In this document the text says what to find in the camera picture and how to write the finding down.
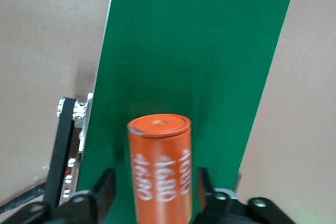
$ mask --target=green board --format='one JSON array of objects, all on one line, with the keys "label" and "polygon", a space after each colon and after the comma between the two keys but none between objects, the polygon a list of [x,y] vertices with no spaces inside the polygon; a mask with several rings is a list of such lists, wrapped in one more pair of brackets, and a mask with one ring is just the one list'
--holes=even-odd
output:
[{"label": "green board", "polygon": [[[106,223],[135,223],[126,124],[192,120],[195,169],[232,189],[290,0],[112,0],[79,189],[117,169]],[[194,214],[199,211],[194,186]]]}]

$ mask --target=black cable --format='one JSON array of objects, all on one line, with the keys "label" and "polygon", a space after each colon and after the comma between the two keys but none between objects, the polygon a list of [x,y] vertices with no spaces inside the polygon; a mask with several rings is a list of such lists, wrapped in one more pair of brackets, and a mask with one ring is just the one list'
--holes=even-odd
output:
[{"label": "black cable", "polygon": [[17,208],[17,207],[21,206],[22,204],[27,203],[27,202],[41,196],[45,191],[45,186],[46,186],[46,183],[35,186],[34,188],[26,191],[25,193],[17,196],[16,198],[10,200],[9,202],[4,204],[3,206],[0,206],[0,214],[2,214],[3,212],[6,212],[6,211],[12,210],[14,208]]}]

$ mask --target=battery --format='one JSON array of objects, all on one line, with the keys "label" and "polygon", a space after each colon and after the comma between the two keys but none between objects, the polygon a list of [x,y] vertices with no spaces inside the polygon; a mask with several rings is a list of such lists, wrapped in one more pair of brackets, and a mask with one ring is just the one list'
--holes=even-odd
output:
[{"label": "battery", "polygon": [[128,125],[138,224],[187,224],[192,216],[191,121],[154,114]]}]

